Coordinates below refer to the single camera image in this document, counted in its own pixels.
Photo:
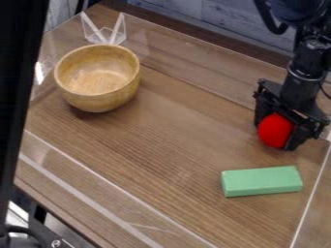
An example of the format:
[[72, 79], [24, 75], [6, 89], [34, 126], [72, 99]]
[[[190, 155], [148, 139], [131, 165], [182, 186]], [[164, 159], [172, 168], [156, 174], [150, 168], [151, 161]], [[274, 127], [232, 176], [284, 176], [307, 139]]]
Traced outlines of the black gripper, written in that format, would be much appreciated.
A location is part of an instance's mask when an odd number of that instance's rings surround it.
[[259, 126], [263, 119], [278, 112], [298, 125], [286, 142], [284, 149], [288, 151], [294, 151], [308, 139], [318, 139], [330, 124], [317, 103], [325, 79], [326, 75], [311, 77], [288, 71], [282, 84], [266, 78], [258, 81], [254, 123]]

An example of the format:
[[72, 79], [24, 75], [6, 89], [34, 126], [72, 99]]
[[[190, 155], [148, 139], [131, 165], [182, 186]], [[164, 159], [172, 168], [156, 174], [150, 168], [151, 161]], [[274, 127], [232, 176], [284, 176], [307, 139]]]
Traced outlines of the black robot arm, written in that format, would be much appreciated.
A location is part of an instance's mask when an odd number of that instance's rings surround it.
[[294, 57], [282, 83], [259, 80], [255, 126], [264, 145], [292, 151], [321, 137], [331, 120], [317, 103], [331, 73], [331, 0], [254, 0], [268, 31], [295, 30]]

